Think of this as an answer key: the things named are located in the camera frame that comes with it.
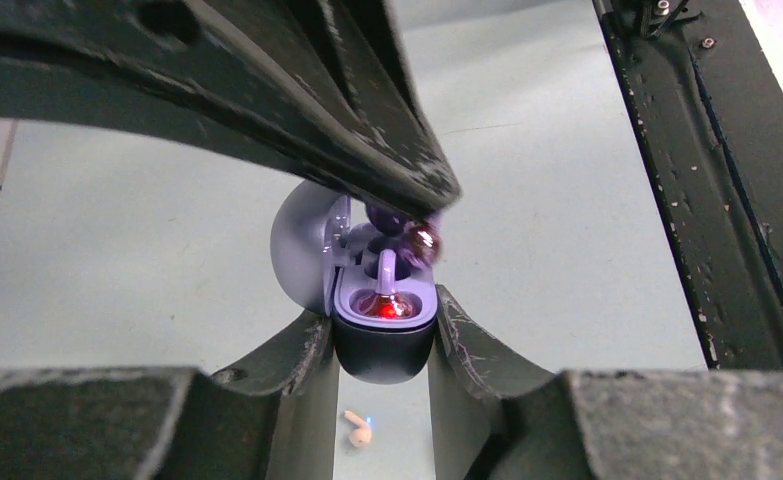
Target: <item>black metal frame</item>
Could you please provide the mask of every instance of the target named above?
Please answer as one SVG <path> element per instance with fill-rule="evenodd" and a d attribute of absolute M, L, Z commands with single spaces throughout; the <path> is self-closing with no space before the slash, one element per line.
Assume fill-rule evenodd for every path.
<path fill-rule="evenodd" d="M 783 94 L 737 2 L 671 3 L 642 35 L 646 1 L 594 0 L 708 365 L 783 370 Z M 459 190 L 389 18 L 380 0 L 3 0 L 0 116 L 168 138 L 427 215 Z M 439 480 L 783 478 L 783 374 L 554 376 L 438 294 Z M 0 372 L 0 478 L 331 478 L 333 336 L 304 313 L 211 377 Z"/>
<path fill-rule="evenodd" d="M 783 370 L 783 92 L 738 2 L 655 40 L 636 3 L 595 5 L 707 364 Z"/>

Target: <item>purple earbud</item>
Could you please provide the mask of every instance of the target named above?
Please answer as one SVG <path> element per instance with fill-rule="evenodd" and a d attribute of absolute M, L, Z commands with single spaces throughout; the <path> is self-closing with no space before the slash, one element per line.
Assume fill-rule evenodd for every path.
<path fill-rule="evenodd" d="M 400 237 L 397 254 L 413 268 L 431 268 L 441 257 L 441 237 L 438 236 L 440 222 L 440 217 L 435 215 L 426 222 L 406 229 Z"/>
<path fill-rule="evenodd" d="M 396 237 L 403 233 L 409 220 L 401 215 L 385 210 L 374 205 L 366 205 L 367 219 L 383 235 Z"/>

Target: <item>red light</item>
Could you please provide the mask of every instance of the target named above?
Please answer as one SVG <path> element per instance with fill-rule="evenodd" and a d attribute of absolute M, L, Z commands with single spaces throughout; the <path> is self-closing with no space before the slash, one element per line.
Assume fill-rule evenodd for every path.
<path fill-rule="evenodd" d="M 397 309 L 394 308 L 394 305 L 383 305 L 379 311 L 379 316 L 388 319 L 397 318 Z"/>

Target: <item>beige earbud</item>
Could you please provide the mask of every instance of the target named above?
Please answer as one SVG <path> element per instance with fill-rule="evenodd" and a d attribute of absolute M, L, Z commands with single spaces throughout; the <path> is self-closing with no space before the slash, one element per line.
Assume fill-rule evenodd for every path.
<path fill-rule="evenodd" d="M 373 438 L 373 431 L 370 428 L 370 424 L 349 410 L 344 411 L 344 418 L 357 427 L 350 433 L 350 443 L 356 448 L 366 447 L 370 443 L 370 439 Z"/>

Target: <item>earbud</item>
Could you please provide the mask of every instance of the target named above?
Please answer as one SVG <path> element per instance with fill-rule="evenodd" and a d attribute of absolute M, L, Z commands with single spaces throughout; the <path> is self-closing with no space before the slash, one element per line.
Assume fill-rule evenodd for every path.
<path fill-rule="evenodd" d="M 370 424 L 350 410 L 344 411 L 344 418 L 357 427 L 350 433 L 350 443 L 356 448 L 366 447 L 370 443 L 371 438 L 373 438 L 373 430 L 370 428 Z"/>
<path fill-rule="evenodd" d="M 368 221 L 383 235 L 396 237 L 403 233 L 408 219 L 374 205 L 365 205 Z"/>
<path fill-rule="evenodd" d="M 395 288 L 397 254 L 394 250 L 383 250 L 379 255 L 376 288 L 365 293 L 352 303 L 353 310 L 360 315 L 386 320 L 405 320 L 418 313 L 417 306 Z"/>
<path fill-rule="evenodd" d="M 422 223 L 403 234 L 400 242 L 400 256 L 414 268 L 431 268 L 441 256 L 441 238 L 438 227 Z"/>

